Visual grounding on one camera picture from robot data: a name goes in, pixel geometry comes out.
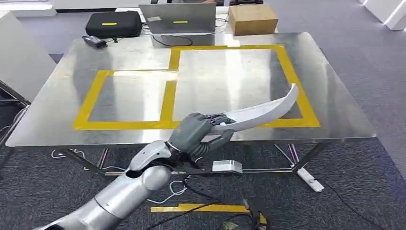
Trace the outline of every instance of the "yellow tape strip on floor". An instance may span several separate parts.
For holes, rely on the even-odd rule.
[[[177,207],[151,207],[151,212],[186,212],[203,204],[178,204]],[[249,213],[249,210],[243,205],[209,205],[195,210],[194,212],[241,212]],[[259,217],[261,224],[266,224],[265,217],[261,214]]]

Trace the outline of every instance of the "silver laptop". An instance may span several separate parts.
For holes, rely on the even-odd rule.
[[[139,5],[154,34],[214,32],[215,7],[216,3]]]

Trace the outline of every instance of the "robotic hand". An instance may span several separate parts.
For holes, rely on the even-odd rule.
[[[111,230],[128,217],[150,195],[168,183],[174,167],[186,157],[199,157],[230,141],[234,131],[207,142],[203,138],[221,123],[234,121],[224,114],[188,115],[173,131],[168,142],[154,141],[131,160],[128,169],[91,201],[36,230]]]

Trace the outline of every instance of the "metal table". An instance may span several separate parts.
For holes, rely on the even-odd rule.
[[[187,114],[214,114],[283,97],[299,86],[282,119],[237,132],[232,141],[289,144],[295,165],[244,172],[297,172],[328,143],[361,141],[375,131],[311,35],[212,35],[127,38],[97,50],[76,40],[6,145],[64,149],[130,147],[167,140]],[[317,143],[300,161],[296,143]]]

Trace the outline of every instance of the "black case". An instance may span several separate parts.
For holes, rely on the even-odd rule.
[[[94,13],[86,25],[86,33],[98,38],[138,37],[141,29],[136,11]]]

